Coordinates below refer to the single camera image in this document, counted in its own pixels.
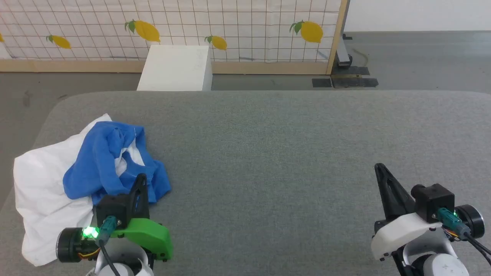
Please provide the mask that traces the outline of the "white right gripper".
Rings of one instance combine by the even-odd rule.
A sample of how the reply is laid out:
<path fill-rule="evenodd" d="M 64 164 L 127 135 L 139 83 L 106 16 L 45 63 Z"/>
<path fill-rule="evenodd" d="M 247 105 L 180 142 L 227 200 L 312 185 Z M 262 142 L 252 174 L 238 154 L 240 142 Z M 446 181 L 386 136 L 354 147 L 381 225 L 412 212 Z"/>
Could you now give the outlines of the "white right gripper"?
<path fill-rule="evenodd" d="M 409 262 L 423 253 L 442 253 L 442 224 L 428 223 L 414 212 L 415 201 L 387 167 L 375 164 L 379 194 L 387 221 L 371 240 L 376 260 L 403 248 L 403 260 Z"/>

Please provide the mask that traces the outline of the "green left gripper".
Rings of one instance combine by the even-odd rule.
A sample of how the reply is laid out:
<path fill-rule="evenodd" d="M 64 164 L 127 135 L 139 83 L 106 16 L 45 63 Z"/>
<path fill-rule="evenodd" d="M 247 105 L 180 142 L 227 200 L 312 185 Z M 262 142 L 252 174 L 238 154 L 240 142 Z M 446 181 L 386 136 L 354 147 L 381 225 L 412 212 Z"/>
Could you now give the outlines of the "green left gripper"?
<path fill-rule="evenodd" d="M 126 238 L 155 255 L 158 260 L 170 260 L 173 257 L 173 243 L 170 231 L 163 225 L 148 218 L 134 218 L 140 215 L 149 216 L 148 181 L 146 174 L 138 174 L 129 193 L 130 217 L 126 228 L 116 229 L 113 238 Z"/>

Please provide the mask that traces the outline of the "white and blue shirt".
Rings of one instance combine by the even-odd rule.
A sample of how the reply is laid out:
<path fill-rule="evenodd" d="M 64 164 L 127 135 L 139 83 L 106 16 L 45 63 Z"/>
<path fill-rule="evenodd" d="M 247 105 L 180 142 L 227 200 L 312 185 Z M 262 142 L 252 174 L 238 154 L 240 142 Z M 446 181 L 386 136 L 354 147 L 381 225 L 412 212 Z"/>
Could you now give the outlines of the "white and blue shirt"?
<path fill-rule="evenodd" d="M 113 121 L 108 114 L 79 134 L 16 157 L 15 205 L 23 218 L 23 257 L 34 266 L 56 259 L 56 239 L 67 227 L 87 227 L 105 195 L 128 194 L 138 174 L 148 179 L 148 202 L 171 185 L 161 161 L 146 148 L 142 126 Z"/>

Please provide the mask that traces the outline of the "long black floor mat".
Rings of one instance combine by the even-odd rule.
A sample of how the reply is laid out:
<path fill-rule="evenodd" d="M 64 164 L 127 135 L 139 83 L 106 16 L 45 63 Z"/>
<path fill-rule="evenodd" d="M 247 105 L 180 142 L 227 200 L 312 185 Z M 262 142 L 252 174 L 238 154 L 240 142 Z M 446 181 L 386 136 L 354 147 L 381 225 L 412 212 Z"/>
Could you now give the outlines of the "long black floor mat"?
<path fill-rule="evenodd" d="M 353 87 L 374 88 L 379 85 L 376 78 L 369 77 L 333 77 L 333 87 L 336 89 L 348 89 Z"/>

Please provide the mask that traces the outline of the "grey upholstered sofa surface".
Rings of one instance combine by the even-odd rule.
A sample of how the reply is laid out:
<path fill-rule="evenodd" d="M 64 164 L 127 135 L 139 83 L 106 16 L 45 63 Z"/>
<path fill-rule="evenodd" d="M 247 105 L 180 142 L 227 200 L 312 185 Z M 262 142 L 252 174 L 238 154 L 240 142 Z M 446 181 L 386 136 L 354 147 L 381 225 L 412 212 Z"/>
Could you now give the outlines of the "grey upholstered sofa surface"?
<path fill-rule="evenodd" d="M 34 147 L 94 119 L 145 128 L 172 190 L 161 276 L 398 276 L 374 259 L 374 165 L 477 208 L 491 248 L 491 95 L 456 91 L 95 92 L 59 102 Z"/>

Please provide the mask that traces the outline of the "dark floor mat under foot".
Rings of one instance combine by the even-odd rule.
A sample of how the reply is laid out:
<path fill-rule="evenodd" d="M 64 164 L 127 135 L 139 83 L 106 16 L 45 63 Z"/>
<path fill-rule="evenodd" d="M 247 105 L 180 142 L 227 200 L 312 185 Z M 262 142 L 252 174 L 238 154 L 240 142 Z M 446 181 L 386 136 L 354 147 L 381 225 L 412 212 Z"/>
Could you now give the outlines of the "dark floor mat under foot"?
<path fill-rule="evenodd" d="M 368 70 L 367 67 L 359 67 L 359 66 L 341 66 L 338 67 L 336 66 L 333 68 L 333 71 L 331 73 L 332 75 L 361 75 L 361 76 L 368 76 L 370 75 L 370 71 Z"/>

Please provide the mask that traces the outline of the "grey metal partition foot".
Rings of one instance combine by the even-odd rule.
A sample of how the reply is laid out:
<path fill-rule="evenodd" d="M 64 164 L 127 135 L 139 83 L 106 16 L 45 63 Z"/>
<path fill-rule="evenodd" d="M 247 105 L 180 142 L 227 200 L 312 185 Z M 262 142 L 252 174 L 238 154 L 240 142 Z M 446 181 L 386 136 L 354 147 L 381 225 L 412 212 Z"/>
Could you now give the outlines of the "grey metal partition foot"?
<path fill-rule="evenodd" d="M 352 37 L 346 36 L 344 33 L 339 38 L 337 50 L 336 50 L 336 58 L 335 65 L 338 69 L 348 69 L 351 67 L 353 58 L 348 53 L 345 40 L 351 40 Z"/>

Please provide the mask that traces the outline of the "lemon print partition screen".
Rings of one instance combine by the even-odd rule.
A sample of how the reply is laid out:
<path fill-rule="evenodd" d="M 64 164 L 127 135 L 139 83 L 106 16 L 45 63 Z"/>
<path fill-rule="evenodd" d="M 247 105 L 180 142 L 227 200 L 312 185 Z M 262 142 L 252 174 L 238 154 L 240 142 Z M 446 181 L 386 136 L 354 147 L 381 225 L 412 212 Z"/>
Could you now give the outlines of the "lemon print partition screen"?
<path fill-rule="evenodd" d="M 0 72 L 140 73 L 162 45 L 215 74 L 333 71 L 349 0 L 0 0 Z"/>

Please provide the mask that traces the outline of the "white box pedestal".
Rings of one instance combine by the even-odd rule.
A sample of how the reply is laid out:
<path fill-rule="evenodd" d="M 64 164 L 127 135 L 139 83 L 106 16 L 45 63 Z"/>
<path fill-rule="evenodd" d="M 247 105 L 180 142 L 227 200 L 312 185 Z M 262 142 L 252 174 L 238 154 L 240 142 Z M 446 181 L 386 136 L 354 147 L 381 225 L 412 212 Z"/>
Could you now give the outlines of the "white box pedestal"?
<path fill-rule="evenodd" d="M 211 91 L 213 72 L 208 46 L 152 45 L 138 91 Z"/>

